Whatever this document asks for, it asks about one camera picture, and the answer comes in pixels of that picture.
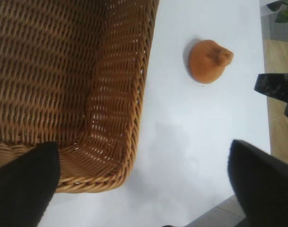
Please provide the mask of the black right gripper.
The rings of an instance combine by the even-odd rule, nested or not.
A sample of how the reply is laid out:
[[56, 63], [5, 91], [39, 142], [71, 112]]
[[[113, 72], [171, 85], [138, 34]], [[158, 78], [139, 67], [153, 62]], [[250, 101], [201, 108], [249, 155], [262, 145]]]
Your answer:
[[288, 117], [288, 73], [259, 74], [254, 90], [287, 104], [284, 115]]

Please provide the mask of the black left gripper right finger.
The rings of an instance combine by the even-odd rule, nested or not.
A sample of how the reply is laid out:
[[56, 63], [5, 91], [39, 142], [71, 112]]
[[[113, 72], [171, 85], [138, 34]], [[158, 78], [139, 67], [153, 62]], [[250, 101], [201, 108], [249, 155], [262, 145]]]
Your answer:
[[288, 227], [288, 164], [233, 140], [228, 175], [251, 227]]

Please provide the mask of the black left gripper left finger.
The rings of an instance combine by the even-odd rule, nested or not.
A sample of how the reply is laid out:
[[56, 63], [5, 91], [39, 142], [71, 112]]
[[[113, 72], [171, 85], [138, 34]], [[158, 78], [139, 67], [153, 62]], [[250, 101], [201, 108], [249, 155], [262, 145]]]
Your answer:
[[0, 227], [36, 227], [59, 183], [56, 142], [37, 144], [0, 167]]

